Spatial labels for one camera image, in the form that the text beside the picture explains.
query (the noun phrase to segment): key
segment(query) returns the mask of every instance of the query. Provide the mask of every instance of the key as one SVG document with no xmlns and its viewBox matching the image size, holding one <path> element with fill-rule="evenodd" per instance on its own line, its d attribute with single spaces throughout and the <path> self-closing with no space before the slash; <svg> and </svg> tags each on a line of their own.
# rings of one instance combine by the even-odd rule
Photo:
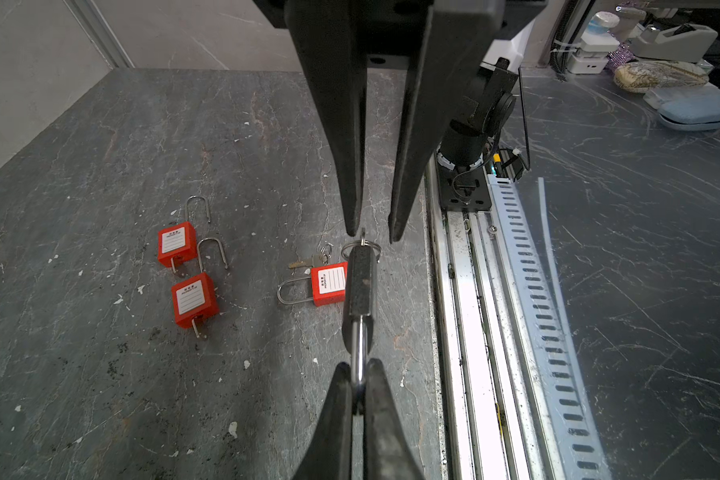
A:
<svg viewBox="0 0 720 480">
<path fill-rule="evenodd" d="M 328 254 L 314 254 L 309 260 L 288 264 L 288 268 L 313 268 L 315 266 L 323 266 L 327 265 L 330 259 L 331 257 Z"/>
</svg>

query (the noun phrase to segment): padlock shackle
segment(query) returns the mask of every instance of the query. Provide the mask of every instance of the padlock shackle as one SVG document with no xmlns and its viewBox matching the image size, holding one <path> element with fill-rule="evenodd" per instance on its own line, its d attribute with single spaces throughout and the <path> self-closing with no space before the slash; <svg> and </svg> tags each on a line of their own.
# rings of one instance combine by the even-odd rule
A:
<svg viewBox="0 0 720 480">
<path fill-rule="evenodd" d="M 193 198 L 199 198 L 206 203 L 206 216 L 208 217 L 208 223 L 210 224 L 211 223 L 211 206 L 208 203 L 208 200 L 205 197 L 202 197 L 200 195 L 193 195 L 192 197 L 189 197 L 186 199 L 186 204 L 184 206 L 184 218 L 186 218 L 186 221 L 190 221 L 190 200 L 192 200 Z"/>
<path fill-rule="evenodd" d="M 221 252 L 221 260 L 224 262 L 224 268 L 229 270 L 230 266 L 226 262 L 226 255 L 224 254 L 224 245 L 221 243 L 221 240 L 214 236 L 207 236 L 206 238 L 203 238 L 201 241 L 197 242 L 197 263 L 200 265 L 200 273 L 204 272 L 205 270 L 202 268 L 202 255 L 200 254 L 200 245 L 202 245 L 202 242 L 206 240 L 212 240 L 219 244 L 219 252 Z"/>
<path fill-rule="evenodd" d="M 315 297 L 310 296 L 309 298 L 301 299 L 301 300 L 284 300 L 282 298 L 282 295 L 280 295 L 280 289 L 282 289 L 284 286 L 288 285 L 289 283 L 299 282 L 300 280 L 310 280 L 312 278 L 311 275 L 304 275 L 304 276 L 295 276 L 294 278 L 290 278 L 286 280 L 283 283 L 280 283 L 277 286 L 277 299 L 278 302 L 282 303 L 283 305 L 295 305 L 297 303 L 304 303 L 304 302 L 311 302 L 314 300 Z"/>
</svg>

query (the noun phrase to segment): metal key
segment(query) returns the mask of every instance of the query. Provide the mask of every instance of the metal key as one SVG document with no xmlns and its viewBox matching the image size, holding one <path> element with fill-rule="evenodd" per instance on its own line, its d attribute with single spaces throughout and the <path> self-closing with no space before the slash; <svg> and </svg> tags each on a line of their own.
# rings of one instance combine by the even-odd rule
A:
<svg viewBox="0 0 720 480">
<path fill-rule="evenodd" d="M 320 253 L 312 255 L 309 260 L 302 260 L 300 262 L 293 262 L 288 264 L 288 268 L 312 268 L 315 266 L 327 265 L 331 261 L 331 253 L 333 252 L 333 245 L 326 243 L 320 247 Z"/>
</svg>

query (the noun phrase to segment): gray marble surface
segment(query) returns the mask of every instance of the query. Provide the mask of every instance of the gray marble surface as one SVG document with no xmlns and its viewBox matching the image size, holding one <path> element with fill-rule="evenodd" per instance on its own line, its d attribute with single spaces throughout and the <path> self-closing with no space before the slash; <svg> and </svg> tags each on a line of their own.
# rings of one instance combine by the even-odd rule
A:
<svg viewBox="0 0 720 480">
<path fill-rule="evenodd" d="M 380 240 L 403 76 L 370 80 L 362 223 Z M 289 262 L 327 241 L 338 261 L 348 240 L 333 170 L 296 73 L 115 70 L 22 149 L 0 170 L 0 478 L 288 478 L 348 360 L 341 305 L 275 297 Z M 204 341 L 174 324 L 176 278 L 156 261 L 193 194 L 213 216 L 192 207 L 198 235 L 220 236 L 230 262 L 203 252 L 222 312 Z M 403 241 L 384 242 L 372 354 L 432 479 L 422 200 Z"/>
<path fill-rule="evenodd" d="M 543 253 L 537 178 L 546 183 L 614 478 L 720 479 L 720 134 L 658 125 L 606 74 L 527 74 L 533 170 L 518 189 Z M 524 144 L 517 115 L 502 140 Z"/>
</svg>

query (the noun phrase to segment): black metal plate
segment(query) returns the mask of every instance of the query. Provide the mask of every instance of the black metal plate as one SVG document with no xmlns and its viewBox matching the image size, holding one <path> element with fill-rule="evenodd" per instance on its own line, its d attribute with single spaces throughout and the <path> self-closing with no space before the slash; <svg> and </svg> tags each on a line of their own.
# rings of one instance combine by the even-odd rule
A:
<svg viewBox="0 0 720 480">
<path fill-rule="evenodd" d="M 492 203 L 488 185 L 485 183 L 484 167 L 475 168 L 457 179 L 458 185 L 474 185 L 469 204 L 465 204 L 454 192 L 453 178 L 457 173 L 438 165 L 438 185 L 440 187 L 440 207 L 444 210 L 484 212 L 489 211 Z"/>
</svg>

